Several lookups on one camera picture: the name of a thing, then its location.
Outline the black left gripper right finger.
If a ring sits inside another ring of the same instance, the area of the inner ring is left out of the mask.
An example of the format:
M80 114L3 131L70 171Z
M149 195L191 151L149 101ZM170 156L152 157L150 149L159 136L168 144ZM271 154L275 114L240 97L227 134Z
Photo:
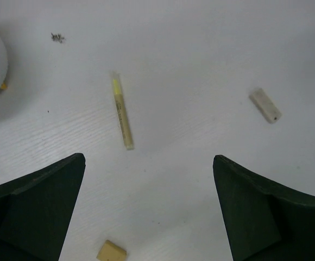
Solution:
M315 260L315 196L222 155L213 176L233 260Z

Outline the yellow highlighter stick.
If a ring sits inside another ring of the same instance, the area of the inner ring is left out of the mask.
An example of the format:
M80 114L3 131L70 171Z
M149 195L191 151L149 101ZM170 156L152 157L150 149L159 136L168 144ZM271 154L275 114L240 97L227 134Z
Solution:
M119 74L111 71L111 84L114 93L114 100L119 120L119 125L122 132L123 143L127 150L134 149L134 141L130 129L127 110L125 107L124 96L122 91L121 80Z

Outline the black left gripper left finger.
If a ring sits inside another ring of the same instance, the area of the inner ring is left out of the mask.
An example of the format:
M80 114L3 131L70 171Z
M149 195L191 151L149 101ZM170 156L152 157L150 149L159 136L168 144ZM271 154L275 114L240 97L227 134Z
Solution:
M75 153L0 185L0 260L58 260L85 172Z

